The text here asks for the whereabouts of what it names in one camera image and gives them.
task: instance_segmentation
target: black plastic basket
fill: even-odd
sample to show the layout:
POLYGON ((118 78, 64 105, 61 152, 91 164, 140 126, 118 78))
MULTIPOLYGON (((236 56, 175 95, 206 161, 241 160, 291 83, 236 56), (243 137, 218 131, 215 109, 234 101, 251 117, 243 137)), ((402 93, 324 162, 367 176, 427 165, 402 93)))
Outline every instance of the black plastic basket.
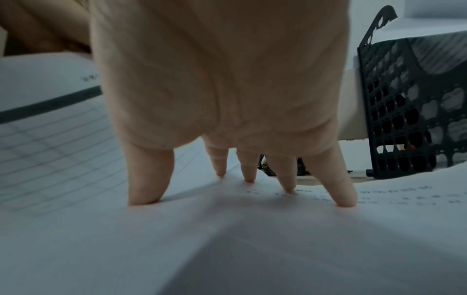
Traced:
POLYGON ((374 177, 450 167, 467 158, 467 33, 371 44, 397 18, 378 13, 358 48, 374 177))

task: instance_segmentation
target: finger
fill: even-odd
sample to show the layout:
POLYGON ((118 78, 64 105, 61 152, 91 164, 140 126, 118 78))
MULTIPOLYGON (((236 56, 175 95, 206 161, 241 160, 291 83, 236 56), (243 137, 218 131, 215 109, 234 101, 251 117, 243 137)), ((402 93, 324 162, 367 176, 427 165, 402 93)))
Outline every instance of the finger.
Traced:
POLYGON ((122 141, 128 170, 128 204, 148 205, 162 198, 174 171, 174 151, 122 141))
POLYGON ((259 153, 237 149, 237 157, 240 161, 243 177, 247 182, 254 182, 258 171, 259 153))
POLYGON ((204 143, 206 147, 206 152, 211 158, 211 163, 213 165, 214 171, 219 176, 224 176, 227 172, 227 156, 229 155, 229 149, 216 148, 209 146, 204 143))
POLYGON ((277 155, 266 155, 266 157, 282 188, 293 191, 297 186, 297 158, 277 155))
POLYGON ((305 156, 302 159, 306 169, 321 181, 338 206, 353 207, 357 205, 357 192, 345 167, 338 142, 324 153, 305 156))

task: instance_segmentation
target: notebook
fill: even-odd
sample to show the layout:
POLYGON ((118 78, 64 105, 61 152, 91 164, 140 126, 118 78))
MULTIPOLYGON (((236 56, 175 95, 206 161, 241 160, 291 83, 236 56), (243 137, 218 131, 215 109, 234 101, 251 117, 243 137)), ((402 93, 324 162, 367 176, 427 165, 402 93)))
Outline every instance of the notebook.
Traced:
MULTIPOLYGON (((94 94, 0 125, 2 294, 466 294, 466 164, 357 184, 358 206, 338 208, 320 186, 245 183, 235 150, 220 179, 199 139, 158 204, 128 208, 94 94)), ((49 101, 10 97, 0 120, 49 101)))

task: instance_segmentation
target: hand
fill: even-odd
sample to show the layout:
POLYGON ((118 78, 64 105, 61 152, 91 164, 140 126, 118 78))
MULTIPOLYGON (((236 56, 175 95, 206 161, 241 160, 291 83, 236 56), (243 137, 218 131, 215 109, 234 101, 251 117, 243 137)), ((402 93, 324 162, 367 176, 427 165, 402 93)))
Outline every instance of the hand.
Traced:
POLYGON ((89 51, 89 21, 74 0, 0 0, 0 26, 32 53, 89 51))
POLYGON ((131 205, 157 202, 173 149, 200 136, 219 176, 235 147, 246 181, 265 154, 292 191, 301 156, 339 206, 356 205, 337 140, 347 0, 93 5, 93 54, 125 151, 131 205))

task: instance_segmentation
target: human hand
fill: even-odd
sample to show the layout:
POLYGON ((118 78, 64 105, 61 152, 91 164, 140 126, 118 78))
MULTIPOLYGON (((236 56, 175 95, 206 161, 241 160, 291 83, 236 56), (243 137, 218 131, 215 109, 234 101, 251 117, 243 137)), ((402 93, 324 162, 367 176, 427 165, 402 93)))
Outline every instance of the human hand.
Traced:
POLYGON ((89 51, 89 20, 74 0, 0 0, 0 26, 32 53, 89 51))
POLYGON ((129 204, 157 202, 173 149, 204 139, 215 172, 229 148, 246 181, 260 154, 287 191, 297 161, 339 206, 357 194, 338 145, 348 0, 100 0, 91 40, 125 151, 129 204))

